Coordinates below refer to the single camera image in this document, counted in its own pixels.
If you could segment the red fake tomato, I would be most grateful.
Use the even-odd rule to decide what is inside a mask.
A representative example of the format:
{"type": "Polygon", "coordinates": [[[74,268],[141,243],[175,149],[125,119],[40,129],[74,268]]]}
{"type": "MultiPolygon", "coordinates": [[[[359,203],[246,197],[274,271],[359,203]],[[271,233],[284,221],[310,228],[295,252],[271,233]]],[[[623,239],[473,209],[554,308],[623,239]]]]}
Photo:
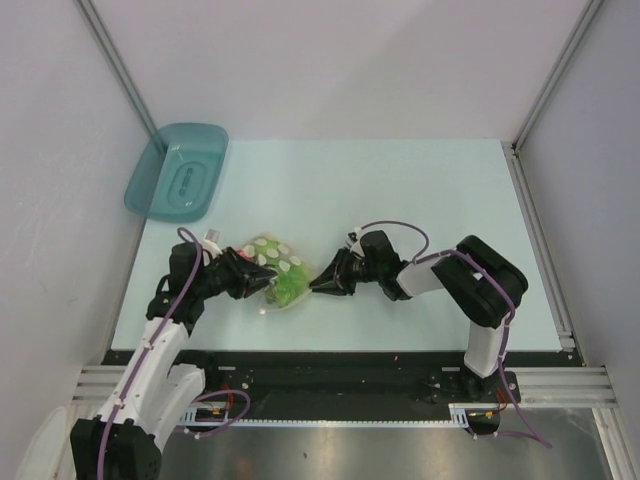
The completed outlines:
{"type": "Polygon", "coordinates": [[[253,257],[247,254],[244,250],[237,250],[237,253],[246,260],[253,262],[253,257]]]}

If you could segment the clear polka dot zip bag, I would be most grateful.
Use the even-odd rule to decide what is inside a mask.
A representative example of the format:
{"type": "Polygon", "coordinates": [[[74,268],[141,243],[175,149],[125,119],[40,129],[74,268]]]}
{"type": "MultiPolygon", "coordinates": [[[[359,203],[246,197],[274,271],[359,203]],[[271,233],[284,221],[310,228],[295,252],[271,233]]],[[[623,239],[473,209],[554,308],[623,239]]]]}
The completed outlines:
{"type": "Polygon", "coordinates": [[[246,241],[238,253],[253,263],[276,273],[267,287],[258,312],[266,315],[292,308],[310,293],[316,271],[311,263],[291,244],[271,233],[261,233],[246,241]]]}

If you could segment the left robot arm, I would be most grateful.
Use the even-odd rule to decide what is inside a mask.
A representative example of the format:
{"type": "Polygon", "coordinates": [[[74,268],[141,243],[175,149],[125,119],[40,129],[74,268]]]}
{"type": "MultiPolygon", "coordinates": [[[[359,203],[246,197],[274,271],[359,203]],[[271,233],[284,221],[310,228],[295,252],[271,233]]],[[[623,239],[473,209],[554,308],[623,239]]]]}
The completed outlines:
{"type": "Polygon", "coordinates": [[[147,307],[142,338],[123,376],[91,419],[75,422],[70,443],[79,479],[156,479],[164,447],[196,398],[214,397],[220,374],[205,363],[176,361],[204,312],[220,294],[245,299],[277,275],[228,247],[197,241],[172,247],[169,272],[147,307]]]}

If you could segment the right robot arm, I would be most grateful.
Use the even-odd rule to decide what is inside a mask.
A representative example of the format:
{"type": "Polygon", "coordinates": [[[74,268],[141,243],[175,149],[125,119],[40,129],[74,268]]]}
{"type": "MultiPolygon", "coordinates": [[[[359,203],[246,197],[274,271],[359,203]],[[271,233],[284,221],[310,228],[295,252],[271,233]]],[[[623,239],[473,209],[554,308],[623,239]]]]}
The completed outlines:
{"type": "Polygon", "coordinates": [[[444,290],[470,320],[457,380],[458,392],[484,401],[506,379],[509,330],[529,285],[525,275],[479,237],[455,248],[404,260],[382,230],[351,235],[331,263],[310,282],[314,293],[352,296],[360,283],[376,283],[391,301],[444,290]]]}

